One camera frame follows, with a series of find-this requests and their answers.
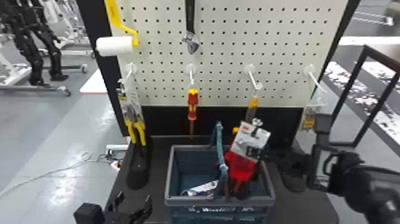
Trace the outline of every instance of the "yellow-handled pliers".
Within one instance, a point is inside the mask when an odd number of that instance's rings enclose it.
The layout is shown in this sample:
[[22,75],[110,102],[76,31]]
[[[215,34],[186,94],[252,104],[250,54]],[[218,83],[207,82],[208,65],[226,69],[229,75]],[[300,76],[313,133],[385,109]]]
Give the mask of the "yellow-handled pliers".
[[140,144],[145,147],[146,146],[146,136],[145,136],[145,124],[141,121],[140,115],[136,114],[132,107],[127,108],[127,115],[125,118],[125,124],[128,128],[128,133],[132,143],[136,144],[136,135],[135,129],[138,133],[138,138],[140,140]]

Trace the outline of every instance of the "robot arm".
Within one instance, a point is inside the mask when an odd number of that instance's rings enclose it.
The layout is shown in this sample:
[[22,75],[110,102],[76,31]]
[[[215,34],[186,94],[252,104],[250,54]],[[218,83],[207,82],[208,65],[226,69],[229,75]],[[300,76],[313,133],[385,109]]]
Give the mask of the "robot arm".
[[[343,197],[347,205],[362,213],[369,224],[400,224],[400,173],[365,166],[357,153],[329,147],[330,128],[330,116],[316,115],[314,131],[317,140],[311,154],[289,153],[286,158],[296,159],[287,160],[285,170],[306,176],[306,186],[309,189]],[[322,151],[330,152],[323,163],[323,173],[329,177],[327,187],[317,178]],[[336,162],[328,172],[328,164],[334,158]]]
[[343,197],[370,224],[399,224],[400,173],[355,164],[361,161],[356,153],[342,152],[336,156],[327,192]]

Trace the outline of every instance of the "white pegboard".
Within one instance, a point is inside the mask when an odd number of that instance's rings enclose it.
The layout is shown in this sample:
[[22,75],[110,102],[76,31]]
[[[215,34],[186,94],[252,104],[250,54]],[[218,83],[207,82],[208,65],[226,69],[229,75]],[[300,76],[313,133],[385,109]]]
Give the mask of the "white pegboard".
[[313,64],[320,74],[347,0],[196,1],[201,45],[193,55],[182,43],[184,0],[117,3],[123,23],[139,32],[135,52],[118,61],[123,74],[126,63],[137,65],[130,83],[142,105],[187,106],[185,66],[194,63],[199,106],[247,106],[253,90],[243,68],[252,63],[264,85],[260,107],[303,107],[314,88],[303,69]]

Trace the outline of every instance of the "blue plastic basket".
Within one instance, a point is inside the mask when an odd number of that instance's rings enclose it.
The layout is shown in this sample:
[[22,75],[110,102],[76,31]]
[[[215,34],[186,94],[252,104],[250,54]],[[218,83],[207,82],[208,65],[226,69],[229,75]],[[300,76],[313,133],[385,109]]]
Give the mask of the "blue plastic basket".
[[209,145],[173,145],[165,186],[165,204],[175,224],[267,223],[275,193],[264,162],[257,181],[249,186],[249,197],[181,196],[181,192],[220,179],[216,147]]

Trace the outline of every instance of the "red and yellow screwdriver handle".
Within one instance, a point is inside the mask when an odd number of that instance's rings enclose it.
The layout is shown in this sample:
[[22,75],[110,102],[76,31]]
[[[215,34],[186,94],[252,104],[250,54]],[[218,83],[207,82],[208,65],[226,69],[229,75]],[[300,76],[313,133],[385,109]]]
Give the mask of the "red and yellow screwdriver handle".
[[189,106],[189,112],[187,118],[189,120],[197,119],[197,104],[199,104],[199,91],[196,88],[190,88],[187,95],[187,104]]

